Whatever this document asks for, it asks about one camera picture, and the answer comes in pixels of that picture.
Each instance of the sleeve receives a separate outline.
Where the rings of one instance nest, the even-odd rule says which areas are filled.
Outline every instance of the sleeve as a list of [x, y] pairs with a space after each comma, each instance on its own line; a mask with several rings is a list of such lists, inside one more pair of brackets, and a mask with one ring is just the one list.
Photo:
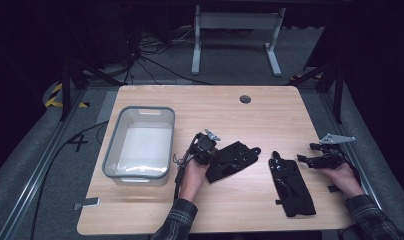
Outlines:
[[151, 240], [186, 239], [197, 212], [198, 208], [193, 203], [177, 198], [164, 224], [152, 235]]
[[404, 239], [404, 233], [386, 217], [383, 211], [368, 195], [359, 195], [346, 202], [363, 239]]

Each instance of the wire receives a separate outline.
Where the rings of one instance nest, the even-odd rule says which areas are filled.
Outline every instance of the wire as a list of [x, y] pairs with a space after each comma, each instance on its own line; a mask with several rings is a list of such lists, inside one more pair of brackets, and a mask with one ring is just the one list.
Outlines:
[[151, 63], [153, 63], [153, 64], [155, 64], [155, 65], [158, 65], [158, 66], [164, 68], [165, 70], [167, 70], [167, 71], [173, 73], [174, 75], [176, 75], [176, 76], [178, 76], [178, 77], [181, 77], [181, 78], [183, 78], [183, 79], [186, 79], [186, 80], [189, 80], [189, 81], [192, 81], [192, 82], [197, 82], [197, 83], [206, 84], [206, 85], [212, 85], [211, 83], [208, 83], [208, 82], [204, 82], [204, 81], [200, 81], [200, 80], [196, 80], [196, 79], [192, 79], [192, 78], [187, 78], [187, 77], [181, 76], [180, 74], [174, 72], [173, 70], [171, 70], [171, 69], [169, 69], [169, 68], [167, 68], [167, 67], [165, 67], [165, 66], [163, 66], [163, 65], [161, 65], [161, 64], [159, 64], [159, 63], [157, 63], [157, 62], [155, 62], [155, 61], [153, 61], [153, 60], [151, 60], [151, 59], [149, 59], [149, 58], [147, 58], [147, 57], [144, 57], [144, 56], [140, 56], [140, 57], [143, 58], [143, 59], [145, 59], [145, 60], [147, 60], [147, 61], [149, 61], [149, 62], [151, 62]]
[[161, 53], [164, 53], [165, 51], [167, 51], [167, 50], [169, 50], [169, 49], [171, 49], [173, 47], [180, 46], [180, 45], [182, 45], [184, 43], [193, 43], [192, 41], [188, 41], [188, 40], [184, 39], [189, 33], [193, 32], [193, 30], [194, 30], [194, 28], [188, 30], [184, 35], [182, 35], [178, 39], [171, 40], [172, 45], [167, 45], [167, 44], [165, 44], [165, 43], [163, 43], [161, 41], [151, 41], [151, 42], [149, 42], [149, 39], [152, 36], [144, 36], [144, 37], [142, 37], [141, 41], [143, 39], [148, 39], [148, 43], [140, 45], [139, 48], [147, 48], [147, 47], [156, 46], [156, 49], [154, 51], [146, 51], [146, 50], [141, 50], [140, 49], [140, 51], [145, 55], [161, 54]]
[[41, 199], [42, 199], [44, 185], [46, 183], [47, 176], [49, 175], [49, 171], [50, 171], [53, 163], [55, 162], [56, 157], [61, 152], [61, 150], [65, 147], [65, 145], [67, 145], [67, 143], [69, 143], [69, 142], [73, 141], [74, 139], [78, 138], [81, 134], [83, 134], [83, 133], [85, 133], [85, 132], [87, 132], [87, 131], [89, 131], [89, 130], [91, 130], [93, 128], [96, 128], [96, 127], [99, 127], [101, 125], [107, 124], [108, 122], [109, 121], [105, 121], [105, 122], [96, 124], [96, 125], [94, 125], [92, 127], [89, 127], [89, 128], [86, 128], [86, 129], [82, 130], [81, 132], [75, 134], [70, 139], [68, 139], [66, 142], [64, 142], [64, 144], [62, 144], [62, 146], [58, 149], [58, 151], [56, 151], [55, 155], [53, 156], [53, 158], [50, 161], [49, 167], [47, 168], [47, 171], [44, 174], [42, 183], [40, 185], [40, 189], [39, 189], [39, 193], [38, 193], [39, 195], [38, 195], [37, 204], [36, 204], [36, 211], [34, 211], [33, 224], [32, 224], [31, 233], [30, 233], [30, 240], [34, 239], [34, 232], [35, 232], [35, 229], [36, 229], [37, 215], [39, 213], [39, 207], [40, 207], [40, 202], [41, 202]]
[[[105, 74], [105, 75], [108, 75], [108, 76], [110, 76], [110, 77], [117, 77], [117, 76], [119, 76], [119, 75], [121, 75], [121, 74], [127, 72], [128, 69], [130, 69], [130, 68], [132, 67], [132, 65], [133, 65], [133, 64], [130, 63], [130, 64], [127, 64], [127, 66], [125, 66], [125, 67], [123, 67], [123, 68], [121, 68], [121, 69], [119, 69], [119, 70], [112, 71], [112, 72], [107, 72], [107, 73], [104, 72], [104, 74]], [[96, 76], [96, 75], [93, 75], [93, 74], [88, 74], [88, 73], [83, 73], [83, 74], [84, 74], [86, 77], [88, 77], [89, 79], [91, 79], [91, 80], [100, 79], [100, 77], [98, 77], [98, 76]]]
[[97, 130], [97, 133], [96, 133], [96, 140], [97, 140], [98, 143], [100, 143], [100, 145], [102, 145], [103, 139], [102, 139], [102, 141], [99, 140], [99, 133], [100, 133], [100, 130], [102, 130], [102, 128], [103, 128], [104, 126], [107, 126], [107, 125], [108, 125], [108, 121], [106, 121], [106, 122], [104, 122], [104, 123], [105, 123], [105, 124], [102, 125], [102, 126], [99, 128], [99, 130]]
[[145, 72], [147, 72], [147, 73], [152, 77], [152, 80], [153, 80], [156, 84], [158, 84], [159, 86], [161, 86], [161, 84], [155, 80], [155, 78], [153, 77], [152, 73], [148, 72], [148, 70], [145, 68], [145, 66], [143, 66], [141, 63], [139, 63], [137, 60], [136, 60], [136, 63], [139, 64], [139, 65], [145, 70]]
[[126, 83], [126, 82], [127, 82], [127, 78], [128, 78], [128, 74], [129, 74], [129, 73], [130, 73], [130, 68], [127, 69], [127, 72], [125, 73], [125, 77], [124, 77], [123, 83]]

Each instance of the metal stand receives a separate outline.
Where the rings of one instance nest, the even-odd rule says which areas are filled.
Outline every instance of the metal stand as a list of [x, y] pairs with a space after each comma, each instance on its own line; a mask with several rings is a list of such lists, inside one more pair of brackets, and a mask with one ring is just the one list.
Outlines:
[[270, 60], [274, 76], [280, 76], [281, 70], [274, 53], [274, 46], [283, 22], [285, 8], [279, 13], [213, 13], [201, 12], [200, 6], [196, 6], [195, 14], [195, 48], [193, 51], [192, 74], [199, 74], [201, 58], [200, 30], [209, 29], [261, 29], [272, 30], [273, 36], [269, 43], [265, 44], [265, 50]]
[[334, 102], [333, 102], [333, 115], [339, 124], [342, 124], [340, 117], [341, 105], [342, 105], [342, 94], [343, 94], [343, 71], [341, 66], [336, 64], [326, 64], [318, 67], [310, 72], [298, 77], [293, 76], [294, 80], [290, 81], [288, 86], [298, 86], [299, 84], [306, 82], [307, 80], [323, 73], [321, 80], [317, 83], [316, 89], [319, 93], [326, 93], [329, 91], [330, 87], [336, 81], [335, 92], [334, 92]]
[[71, 110], [71, 86], [70, 80], [74, 83], [77, 89], [84, 90], [89, 85], [87, 77], [84, 75], [83, 71], [87, 70], [99, 77], [100, 79], [110, 83], [113, 86], [123, 86], [125, 83], [118, 82], [112, 77], [106, 75], [105, 73], [99, 71], [98, 69], [83, 63], [74, 58], [66, 57], [65, 65], [62, 69], [62, 117], [63, 121]]

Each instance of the plastic container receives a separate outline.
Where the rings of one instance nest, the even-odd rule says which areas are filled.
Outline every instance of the plastic container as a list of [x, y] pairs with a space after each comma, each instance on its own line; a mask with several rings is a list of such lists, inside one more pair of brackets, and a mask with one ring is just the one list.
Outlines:
[[168, 107], [124, 108], [103, 162], [119, 185], [162, 186], [168, 181], [175, 113]]

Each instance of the human hand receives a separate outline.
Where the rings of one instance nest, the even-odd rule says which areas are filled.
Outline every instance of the human hand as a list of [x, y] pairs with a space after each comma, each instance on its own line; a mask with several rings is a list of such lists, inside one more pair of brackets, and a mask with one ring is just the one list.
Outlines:
[[341, 164], [336, 169], [321, 168], [319, 172], [328, 176], [333, 183], [349, 198], [365, 194], [354, 176], [354, 172], [347, 163]]
[[193, 202], [205, 181], [205, 173], [208, 168], [209, 165], [199, 165], [194, 159], [190, 160], [184, 169], [178, 197]]

